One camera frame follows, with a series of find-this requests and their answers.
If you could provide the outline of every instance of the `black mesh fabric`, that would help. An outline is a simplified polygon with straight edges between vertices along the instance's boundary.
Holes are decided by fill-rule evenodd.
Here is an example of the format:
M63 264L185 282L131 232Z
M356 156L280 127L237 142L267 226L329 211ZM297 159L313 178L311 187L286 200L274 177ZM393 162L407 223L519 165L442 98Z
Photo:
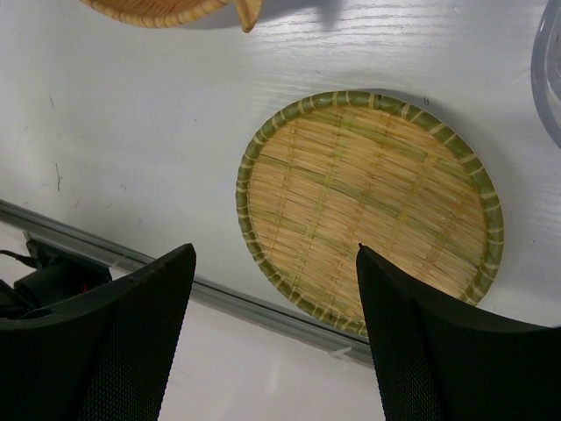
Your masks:
M357 269L387 419L561 419L561 328L463 303L367 247Z
M373 252L362 246L357 273L386 419L449 419L444 415L418 308L373 257Z
M134 274L119 299L79 421L155 421L166 390L195 272L195 250Z

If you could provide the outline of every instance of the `woven bamboo texture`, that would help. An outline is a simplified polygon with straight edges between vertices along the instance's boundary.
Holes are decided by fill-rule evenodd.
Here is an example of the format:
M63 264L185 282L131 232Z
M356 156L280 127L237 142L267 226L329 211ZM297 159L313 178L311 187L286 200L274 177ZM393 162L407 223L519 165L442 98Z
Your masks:
M263 0L82 0L92 9L129 25L168 28L185 25L234 3L242 30L255 26Z
M236 201L268 280L363 336L359 242L471 304L501 262L501 204L483 164L441 121L388 96L329 92L276 113L245 150Z

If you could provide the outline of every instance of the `wicker basket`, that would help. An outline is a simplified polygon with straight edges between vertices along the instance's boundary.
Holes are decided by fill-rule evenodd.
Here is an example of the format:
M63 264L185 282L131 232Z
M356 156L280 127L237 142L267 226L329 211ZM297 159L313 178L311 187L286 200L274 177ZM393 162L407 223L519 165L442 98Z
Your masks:
M329 92L275 114L245 151L236 201L269 281L359 335L359 242L472 304L501 262L501 205L477 156L438 119L388 96Z
M242 30L255 26L263 0L82 0L104 15L145 28L185 25L235 3Z

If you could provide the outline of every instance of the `white table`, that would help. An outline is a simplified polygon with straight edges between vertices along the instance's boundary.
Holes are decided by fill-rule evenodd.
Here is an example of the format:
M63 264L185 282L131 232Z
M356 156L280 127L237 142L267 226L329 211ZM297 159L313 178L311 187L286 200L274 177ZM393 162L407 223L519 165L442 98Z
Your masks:
M3 0L0 197L152 256L193 242L199 275L291 307L238 228L245 146L303 96L396 90L462 134L500 194L482 307L561 324L561 151L529 84L545 0L265 3L245 35L233 7L144 30L77 0Z

